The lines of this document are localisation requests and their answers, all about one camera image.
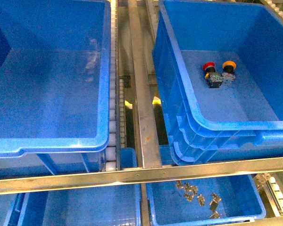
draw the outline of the blue plastic bin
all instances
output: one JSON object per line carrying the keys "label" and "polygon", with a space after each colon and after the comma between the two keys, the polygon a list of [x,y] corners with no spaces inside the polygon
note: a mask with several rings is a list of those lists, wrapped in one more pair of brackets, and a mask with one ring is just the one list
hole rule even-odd
{"label": "blue plastic bin", "polygon": [[[250,175],[183,180],[198,187],[205,198],[200,206],[197,196],[192,202],[184,198],[184,190],[176,181],[147,184],[153,226],[199,226],[226,224],[264,218],[266,211]],[[219,195],[217,212],[220,218],[210,219],[212,193]]]}
{"label": "blue plastic bin", "polygon": [[101,171],[105,152],[28,153],[18,158],[0,158],[0,179]]}
{"label": "blue plastic bin", "polygon": [[[161,0],[153,50],[169,143],[201,150],[283,145],[283,22],[258,4]],[[202,66],[237,63],[208,88]]]}
{"label": "blue plastic bin", "polygon": [[[136,167],[121,150],[121,167]],[[140,186],[107,186],[25,194],[18,226],[140,226]]]}
{"label": "blue plastic bin", "polygon": [[17,225],[23,194],[0,195],[0,226]]}
{"label": "blue plastic bin", "polygon": [[110,3],[0,0],[0,158],[108,143]]}

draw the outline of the electrical component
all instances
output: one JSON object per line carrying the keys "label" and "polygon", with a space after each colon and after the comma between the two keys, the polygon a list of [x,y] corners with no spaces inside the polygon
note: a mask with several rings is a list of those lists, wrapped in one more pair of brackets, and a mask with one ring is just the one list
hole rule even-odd
{"label": "electrical component", "polygon": [[236,63],[234,61],[226,61],[222,65],[222,80],[225,85],[230,85],[235,80]]}
{"label": "electrical component", "polygon": [[205,80],[210,88],[219,88],[222,85],[223,78],[220,73],[216,72],[214,62],[207,62],[202,69],[205,72]]}
{"label": "electrical component", "polygon": [[206,199],[201,194],[197,196],[197,200],[198,200],[199,206],[205,206]]}

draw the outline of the aluminum rail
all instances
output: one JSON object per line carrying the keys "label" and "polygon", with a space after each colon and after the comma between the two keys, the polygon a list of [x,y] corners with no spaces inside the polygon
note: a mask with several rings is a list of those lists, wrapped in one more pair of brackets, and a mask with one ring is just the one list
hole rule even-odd
{"label": "aluminum rail", "polygon": [[0,194],[115,186],[279,171],[283,171],[283,157],[191,166],[167,166],[152,169],[130,168],[113,172],[4,179],[0,180]]}

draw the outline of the small metal part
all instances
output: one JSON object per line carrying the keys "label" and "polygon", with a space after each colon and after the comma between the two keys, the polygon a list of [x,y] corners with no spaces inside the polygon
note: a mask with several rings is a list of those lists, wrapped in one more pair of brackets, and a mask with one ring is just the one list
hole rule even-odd
{"label": "small metal part", "polygon": [[210,88],[219,88],[223,82],[223,77],[218,72],[207,73],[205,79]]}
{"label": "small metal part", "polygon": [[198,194],[198,187],[197,186],[192,185],[192,186],[190,186],[190,188],[191,188],[193,194]]}
{"label": "small metal part", "polygon": [[213,200],[217,203],[221,201],[221,197],[217,195],[216,193],[212,193],[212,197],[213,197]]}
{"label": "small metal part", "polygon": [[218,203],[217,203],[215,200],[212,200],[212,201],[209,203],[209,205],[210,205],[209,209],[210,209],[211,211],[215,212],[216,209],[217,209]]}
{"label": "small metal part", "polygon": [[234,81],[235,78],[236,78],[236,76],[234,74],[230,74],[230,73],[226,73],[226,72],[222,73],[223,84],[225,84],[226,86],[231,85],[232,81]]}
{"label": "small metal part", "polygon": [[185,183],[184,183],[184,190],[185,190],[186,192],[188,192],[189,189],[190,189],[190,184],[189,184],[189,182],[185,182]]}
{"label": "small metal part", "polygon": [[205,205],[206,199],[201,194],[199,196],[197,196],[197,200],[198,200],[199,206]]}
{"label": "small metal part", "polygon": [[176,181],[176,187],[177,187],[178,189],[182,189],[182,188],[183,188],[183,183],[182,183],[181,180],[177,180],[177,181]]}
{"label": "small metal part", "polygon": [[187,199],[187,201],[192,202],[192,200],[194,199],[194,194],[190,194],[190,193],[184,193],[183,196]]}
{"label": "small metal part", "polygon": [[210,219],[216,219],[216,218],[220,218],[220,215],[217,211],[215,211],[211,216],[209,216]]}

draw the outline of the metal bar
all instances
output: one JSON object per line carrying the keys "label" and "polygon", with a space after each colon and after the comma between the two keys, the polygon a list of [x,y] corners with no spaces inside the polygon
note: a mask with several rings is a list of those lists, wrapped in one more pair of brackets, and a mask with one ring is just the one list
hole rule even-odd
{"label": "metal bar", "polygon": [[278,218],[265,218],[255,220],[253,222],[233,223],[230,226],[283,226],[283,217]]}
{"label": "metal bar", "polygon": [[150,226],[149,206],[146,184],[141,184],[141,225]]}
{"label": "metal bar", "polygon": [[143,168],[161,167],[161,158],[158,145],[158,136],[154,118],[154,111],[150,95],[149,81],[146,60],[143,47],[143,36],[141,22],[138,14],[136,0],[128,1],[130,33],[132,42],[133,65],[134,65],[134,82],[136,92],[136,109],[137,120],[134,125],[138,125],[137,135],[140,137],[139,142],[140,154]]}
{"label": "metal bar", "polygon": [[158,17],[154,9],[153,0],[145,0],[145,2],[146,2],[148,17],[149,17],[149,22],[151,25],[152,39],[153,39],[153,43],[155,43],[157,27],[158,27]]}
{"label": "metal bar", "polygon": [[115,186],[177,179],[211,178],[283,171],[283,157],[191,166],[121,170],[0,180],[0,194]]}

